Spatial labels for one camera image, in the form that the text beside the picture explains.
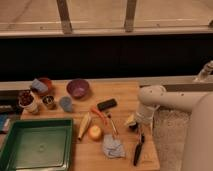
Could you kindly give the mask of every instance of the red object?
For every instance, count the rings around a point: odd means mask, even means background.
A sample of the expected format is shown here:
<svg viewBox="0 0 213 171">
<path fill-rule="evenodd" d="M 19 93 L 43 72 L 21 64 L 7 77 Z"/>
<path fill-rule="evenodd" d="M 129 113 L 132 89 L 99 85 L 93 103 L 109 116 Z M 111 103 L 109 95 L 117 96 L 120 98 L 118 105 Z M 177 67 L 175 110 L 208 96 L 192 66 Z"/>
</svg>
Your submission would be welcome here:
<svg viewBox="0 0 213 171">
<path fill-rule="evenodd" d="M 67 84 L 67 92 L 74 98 L 81 98 L 89 91 L 89 83 L 84 79 L 74 79 Z"/>
<path fill-rule="evenodd" d="M 90 108 L 90 110 L 91 110 L 91 112 L 97 114 L 97 115 L 101 118 L 101 120 L 102 120 L 102 122 L 104 123 L 104 125 L 107 125 L 107 120 L 106 120 L 104 114 L 103 114 L 101 111 L 99 111 L 99 110 L 98 110 L 96 107 L 94 107 L 94 106 L 92 106 L 92 107 Z"/>
<path fill-rule="evenodd" d="M 41 81 L 42 83 L 44 83 L 47 86 L 48 90 L 43 93 L 38 92 L 36 89 L 31 89 L 31 90 L 33 92 L 37 93 L 40 97 L 48 95 L 53 89 L 52 81 L 47 77 L 40 77 L 40 78 L 38 78 L 38 80 Z"/>
</svg>

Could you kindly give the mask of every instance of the black knife handle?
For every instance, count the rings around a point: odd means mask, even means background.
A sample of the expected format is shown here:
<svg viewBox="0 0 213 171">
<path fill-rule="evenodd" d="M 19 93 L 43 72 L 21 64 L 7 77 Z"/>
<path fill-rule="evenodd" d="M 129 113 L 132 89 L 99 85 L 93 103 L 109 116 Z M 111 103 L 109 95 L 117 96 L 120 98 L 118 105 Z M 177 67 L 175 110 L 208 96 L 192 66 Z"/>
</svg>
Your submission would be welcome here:
<svg viewBox="0 0 213 171">
<path fill-rule="evenodd" d="M 138 163 L 138 159 L 141 154 L 142 145 L 143 145 L 142 143 L 139 143 L 139 144 L 137 144 L 137 146 L 135 148 L 135 155 L 134 155 L 134 162 L 133 162 L 134 166 L 136 166 Z"/>
</svg>

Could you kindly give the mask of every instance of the yellow object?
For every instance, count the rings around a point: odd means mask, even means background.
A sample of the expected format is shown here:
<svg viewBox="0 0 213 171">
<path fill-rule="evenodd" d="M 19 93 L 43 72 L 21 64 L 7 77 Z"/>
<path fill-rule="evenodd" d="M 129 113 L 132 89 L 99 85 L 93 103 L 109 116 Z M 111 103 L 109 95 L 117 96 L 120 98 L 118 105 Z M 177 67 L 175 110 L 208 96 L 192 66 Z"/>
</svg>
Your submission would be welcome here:
<svg viewBox="0 0 213 171">
<path fill-rule="evenodd" d="M 93 125 L 92 127 L 89 128 L 88 134 L 92 140 L 97 141 L 101 139 L 102 130 L 99 126 Z"/>
<path fill-rule="evenodd" d="M 135 121 L 135 118 L 134 118 L 134 115 L 130 115 L 127 119 L 126 119 L 126 122 L 124 123 L 125 126 L 132 126 L 132 125 L 135 125 L 136 124 L 136 121 Z"/>
<path fill-rule="evenodd" d="M 84 133 L 86 132 L 86 130 L 88 129 L 90 122 L 91 122 L 92 118 L 90 116 L 90 113 L 88 112 L 86 115 L 84 115 L 82 121 L 81 121 L 81 125 L 80 125 L 80 129 L 79 129 L 79 133 L 78 133 L 78 139 L 81 140 Z"/>
</svg>

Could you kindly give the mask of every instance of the knife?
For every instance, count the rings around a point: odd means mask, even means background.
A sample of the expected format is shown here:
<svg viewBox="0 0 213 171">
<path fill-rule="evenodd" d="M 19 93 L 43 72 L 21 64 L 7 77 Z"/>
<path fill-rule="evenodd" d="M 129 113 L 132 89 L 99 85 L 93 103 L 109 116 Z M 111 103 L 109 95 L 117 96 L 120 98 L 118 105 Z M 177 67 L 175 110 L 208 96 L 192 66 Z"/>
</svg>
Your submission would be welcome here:
<svg viewBox="0 0 213 171">
<path fill-rule="evenodd" d="M 145 142 L 144 134 L 140 134 L 140 141 L 135 148 L 135 155 L 134 155 L 134 162 L 133 162 L 134 166 L 136 166 L 138 163 L 138 159 L 140 157 L 140 154 L 142 151 L 142 146 L 143 146 L 144 142 Z"/>
</svg>

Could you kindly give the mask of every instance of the glass window pane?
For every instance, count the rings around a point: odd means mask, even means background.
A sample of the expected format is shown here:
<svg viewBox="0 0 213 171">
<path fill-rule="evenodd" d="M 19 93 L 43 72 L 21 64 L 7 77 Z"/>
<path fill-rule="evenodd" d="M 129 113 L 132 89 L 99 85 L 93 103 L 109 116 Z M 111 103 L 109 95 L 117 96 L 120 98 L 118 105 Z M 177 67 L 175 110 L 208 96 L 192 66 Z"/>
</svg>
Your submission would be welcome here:
<svg viewBox="0 0 213 171">
<path fill-rule="evenodd" d="M 123 28 L 127 0 L 68 0 L 74 29 Z"/>
<path fill-rule="evenodd" d="M 212 0 L 138 0 L 134 26 L 207 26 L 212 19 Z"/>
<path fill-rule="evenodd" d="M 0 30 L 61 29 L 56 0 L 1 0 Z"/>
</svg>

